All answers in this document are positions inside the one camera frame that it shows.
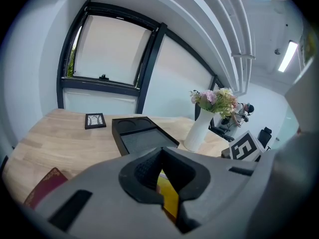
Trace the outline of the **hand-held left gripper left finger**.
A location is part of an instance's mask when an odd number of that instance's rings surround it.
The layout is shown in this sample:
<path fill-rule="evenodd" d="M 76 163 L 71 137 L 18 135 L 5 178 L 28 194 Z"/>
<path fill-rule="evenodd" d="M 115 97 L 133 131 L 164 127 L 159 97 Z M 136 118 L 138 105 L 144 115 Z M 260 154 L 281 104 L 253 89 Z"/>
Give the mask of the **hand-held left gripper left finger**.
<path fill-rule="evenodd" d="M 64 239 L 178 239 L 156 191 L 180 173 L 182 150 L 160 147 L 97 163 L 49 193 L 36 212 Z"/>

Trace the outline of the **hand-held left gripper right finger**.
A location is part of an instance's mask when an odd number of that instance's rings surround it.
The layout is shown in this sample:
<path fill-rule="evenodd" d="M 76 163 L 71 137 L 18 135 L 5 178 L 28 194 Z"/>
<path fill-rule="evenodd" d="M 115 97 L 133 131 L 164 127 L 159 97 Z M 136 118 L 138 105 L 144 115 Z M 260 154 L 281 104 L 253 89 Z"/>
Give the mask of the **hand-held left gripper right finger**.
<path fill-rule="evenodd" d="M 167 235 L 271 235 L 288 219 L 278 151 L 247 162 L 163 148 L 161 158 L 179 196 Z"/>

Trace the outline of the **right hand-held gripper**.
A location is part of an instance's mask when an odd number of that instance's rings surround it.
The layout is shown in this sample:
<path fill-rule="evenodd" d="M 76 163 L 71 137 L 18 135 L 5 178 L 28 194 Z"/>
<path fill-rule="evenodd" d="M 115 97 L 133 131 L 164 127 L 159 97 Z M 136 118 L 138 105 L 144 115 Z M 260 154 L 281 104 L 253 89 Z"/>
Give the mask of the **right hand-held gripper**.
<path fill-rule="evenodd" d="M 248 130 L 229 143 L 229 147 L 221 152 L 222 158 L 258 162 L 265 148 Z"/>

